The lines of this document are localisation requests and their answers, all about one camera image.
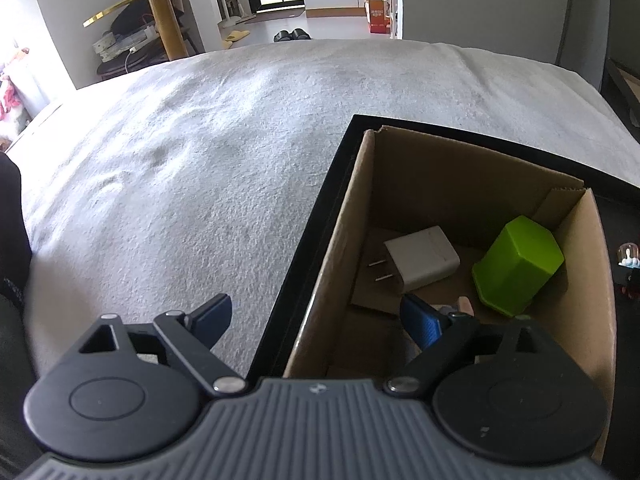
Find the blue red toy figure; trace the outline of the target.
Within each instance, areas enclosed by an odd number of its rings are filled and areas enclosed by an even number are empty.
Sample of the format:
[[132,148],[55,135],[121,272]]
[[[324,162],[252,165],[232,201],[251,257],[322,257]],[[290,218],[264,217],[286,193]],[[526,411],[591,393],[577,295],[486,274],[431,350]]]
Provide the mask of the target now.
[[626,269],[640,268],[640,247],[636,243],[624,243],[617,248],[617,264]]

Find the black tray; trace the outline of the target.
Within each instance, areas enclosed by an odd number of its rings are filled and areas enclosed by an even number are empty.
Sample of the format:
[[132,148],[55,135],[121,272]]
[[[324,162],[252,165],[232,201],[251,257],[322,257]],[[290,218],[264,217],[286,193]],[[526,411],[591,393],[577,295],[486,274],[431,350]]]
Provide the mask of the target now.
[[639,474],[639,281],[616,261],[639,238],[639,189],[593,166],[465,130],[357,115],[326,175],[255,359],[263,377],[383,379],[413,356],[394,278],[376,282],[383,243],[440,226],[455,274],[419,290],[430,304],[467,296],[485,323],[506,317],[477,295],[472,267],[525,216],[565,257],[527,314],[562,344],[611,408],[597,456]]

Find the green plastic container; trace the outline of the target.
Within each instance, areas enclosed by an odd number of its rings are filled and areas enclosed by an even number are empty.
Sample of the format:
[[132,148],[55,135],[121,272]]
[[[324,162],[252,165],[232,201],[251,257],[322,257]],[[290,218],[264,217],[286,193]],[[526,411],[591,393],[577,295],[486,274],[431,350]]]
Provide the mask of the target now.
[[553,234],[527,217],[508,222],[472,278],[480,301],[506,316],[520,315],[564,263]]

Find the white fuzzy blanket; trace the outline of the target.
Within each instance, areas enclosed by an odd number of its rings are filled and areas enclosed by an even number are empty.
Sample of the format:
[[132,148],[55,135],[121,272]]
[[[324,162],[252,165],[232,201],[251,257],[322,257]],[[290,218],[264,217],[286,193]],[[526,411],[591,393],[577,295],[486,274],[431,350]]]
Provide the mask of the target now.
[[145,323],[220,292],[215,353],[253,361],[357,114],[469,130],[628,182],[639,147],[600,93],[551,64],[450,44],[258,44],[155,65],[59,98],[9,149],[34,258],[38,373],[103,313]]

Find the brown cardboard box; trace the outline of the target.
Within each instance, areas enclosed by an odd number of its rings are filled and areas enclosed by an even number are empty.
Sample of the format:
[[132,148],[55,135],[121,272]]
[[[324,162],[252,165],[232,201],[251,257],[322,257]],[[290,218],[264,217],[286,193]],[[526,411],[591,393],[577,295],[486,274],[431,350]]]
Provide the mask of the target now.
[[616,314],[582,181],[487,148],[363,136],[284,375],[273,473],[601,479]]

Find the pink pig toy figure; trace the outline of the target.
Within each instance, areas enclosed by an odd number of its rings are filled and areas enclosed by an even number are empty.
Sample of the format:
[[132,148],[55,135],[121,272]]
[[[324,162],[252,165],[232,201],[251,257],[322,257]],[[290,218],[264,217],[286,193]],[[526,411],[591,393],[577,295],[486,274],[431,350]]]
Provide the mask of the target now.
[[474,309],[471,300],[467,296],[460,296],[452,304],[435,304],[434,309],[441,315],[445,315],[447,318],[462,314],[474,316]]

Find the orange cardboard box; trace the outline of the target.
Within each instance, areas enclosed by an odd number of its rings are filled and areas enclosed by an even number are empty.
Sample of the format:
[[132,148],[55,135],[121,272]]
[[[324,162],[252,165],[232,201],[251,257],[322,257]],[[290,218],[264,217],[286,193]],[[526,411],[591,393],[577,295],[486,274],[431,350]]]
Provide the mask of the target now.
[[366,9],[369,32],[371,34],[389,35],[390,17],[387,12],[386,0],[366,0]]

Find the white power adapter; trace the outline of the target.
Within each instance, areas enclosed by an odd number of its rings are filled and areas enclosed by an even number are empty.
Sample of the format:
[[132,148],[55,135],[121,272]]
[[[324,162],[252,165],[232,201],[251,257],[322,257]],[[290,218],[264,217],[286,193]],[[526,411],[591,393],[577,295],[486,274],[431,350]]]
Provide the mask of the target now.
[[384,274],[375,281],[394,278],[401,294],[449,278],[460,266],[460,257],[440,226],[386,240],[383,248],[384,256],[368,267],[384,266]]

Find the black slippers pair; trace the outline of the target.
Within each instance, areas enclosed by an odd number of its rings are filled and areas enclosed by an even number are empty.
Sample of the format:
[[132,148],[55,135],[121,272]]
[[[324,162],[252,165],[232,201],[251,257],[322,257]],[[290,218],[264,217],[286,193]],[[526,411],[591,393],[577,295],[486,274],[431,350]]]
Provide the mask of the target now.
[[282,29],[280,32],[277,32],[274,37],[274,42],[288,42],[295,40],[311,40],[311,36],[301,28],[294,28],[290,32],[288,30]]

